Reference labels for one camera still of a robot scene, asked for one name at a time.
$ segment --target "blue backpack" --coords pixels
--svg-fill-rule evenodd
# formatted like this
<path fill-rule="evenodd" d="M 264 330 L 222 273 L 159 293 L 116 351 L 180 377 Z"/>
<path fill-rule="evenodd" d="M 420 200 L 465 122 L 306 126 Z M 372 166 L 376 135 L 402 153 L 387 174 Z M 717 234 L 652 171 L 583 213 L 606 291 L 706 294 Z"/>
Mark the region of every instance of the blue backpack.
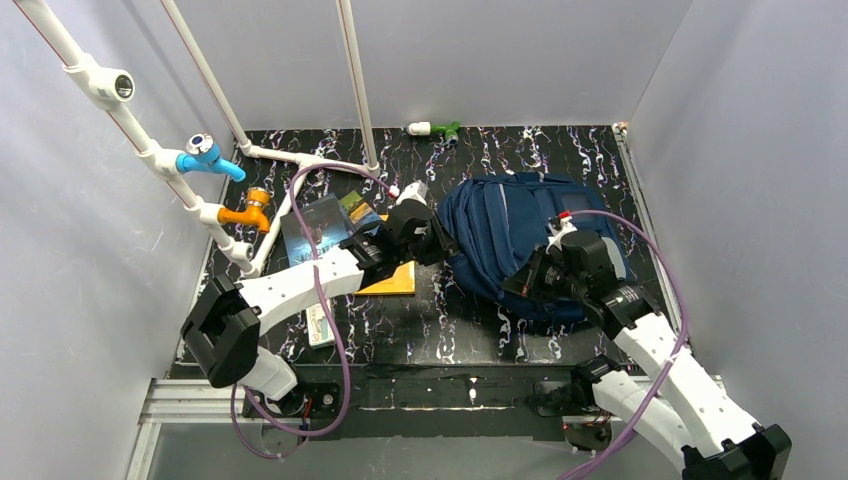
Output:
<path fill-rule="evenodd" d="M 547 245 L 551 217 L 565 210 L 590 208 L 606 210 L 591 189 L 564 175 L 525 172 L 464 181 L 437 210 L 439 220 L 460 246 L 461 253 L 448 259 L 456 283 L 528 320 L 553 324 L 582 321 L 586 318 L 583 309 L 574 301 L 539 303 L 505 292 L 501 285 L 527 263 L 538 245 Z M 622 270 L 619 277 L 626 276 L 621 246 L 606 217 L 581 215 L 573 224 L 607 237 L 613 263 Z"/>

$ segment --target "black marble table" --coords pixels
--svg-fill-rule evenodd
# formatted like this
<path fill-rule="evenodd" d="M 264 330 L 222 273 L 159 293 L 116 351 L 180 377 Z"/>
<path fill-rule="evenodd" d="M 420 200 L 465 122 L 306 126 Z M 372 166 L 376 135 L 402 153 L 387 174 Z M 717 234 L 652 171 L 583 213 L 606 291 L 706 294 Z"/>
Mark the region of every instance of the black marble table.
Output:
<path fill-rule="evenodd" d="M 325 158 L 364 163 L 362 139 L 357 130 L 254 131 L 251 140 L 262 147 L 308 152 Z M 539 171 L 562 173 L 594 189 L 613 212 L 639 225 L 622 158 L 608 126 L 463 128 L 459 144 L 448 148 L 441 139 L 416 138 L 401 129 L 376 129 L 382 179 L 401 188 L 415 180 L 429 186 L 430 201 L 474 175 Z M 269 219 L 282 204 L 295 166 L 283 162 L 234 159 L 247 172 L 247 180 L 230 182 L 224 205 L 243 209 L 245 192 L 261 186 L 272 194 L 266 209 Z M 326 170 L 311 174 L 299 197 L 306 204 L 329 193 L 341 198 L 357 190 L 378 213 L 387 213 L 387 198 L 370 181 L 351 174 Z M 238 240 L 258 247 L 261 237 L 253 227 L 227 225 Z M 636 279 L 662 299 L 646 245 L 619 227 L 619 237 Z M 285 247 L 278 239 L 265 273 L 286 268 Z M 334 312 L 348 358 L 354 364 L 416 365 L 573 365 L 606 353 L 627 363 L 599 330 L 589 326 L 566 328 L 527 321 L 504 308 L 464 292 L 445 266 L 416 266 L 415 296 L 343 297 Z M 206 279 L 222 273 L 236 279 L 239 270 L 216 249 L 206 264 Z M 305 315 L 292 317 L 271 330 L 261 343 L 294 364 L 334 364 L 332 346 L 313 350 L 306 334 Z M 183 376 L 193 359 L 178 356 L 172 371 Z"/>

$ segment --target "blue faucet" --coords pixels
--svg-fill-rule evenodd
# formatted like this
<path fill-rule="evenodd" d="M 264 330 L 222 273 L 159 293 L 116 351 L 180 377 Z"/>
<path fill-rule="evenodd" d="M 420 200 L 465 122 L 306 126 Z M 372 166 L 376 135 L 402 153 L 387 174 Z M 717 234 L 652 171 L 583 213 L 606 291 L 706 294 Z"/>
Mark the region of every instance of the blue faucet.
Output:
<path fill-rule="evenodd" d="M 208 133 L 198 133 L 188 139 L 186 152 L 177 156 L 180 173 L 206 172 L 229 175 L 236 182 L 244 180 L 244 170 L 221 158 L 221 148 Z"/>

